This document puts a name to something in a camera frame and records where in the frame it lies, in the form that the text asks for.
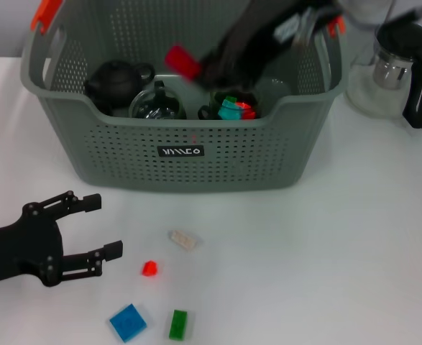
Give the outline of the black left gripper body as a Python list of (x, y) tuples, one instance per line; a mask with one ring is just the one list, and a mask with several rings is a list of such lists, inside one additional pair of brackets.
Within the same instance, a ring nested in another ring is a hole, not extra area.
[(0, 281), (33, 275), (46, 287), (62, 281), (62, 207), (31, 203), (13, 224), (0, 228)]

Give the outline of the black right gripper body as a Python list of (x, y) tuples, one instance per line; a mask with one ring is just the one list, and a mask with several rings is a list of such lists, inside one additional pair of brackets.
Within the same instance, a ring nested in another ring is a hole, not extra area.
[(239, 48), (237, 60), (270, 62), (340, 15), (336, 1), (250, 1), (223, 42)]

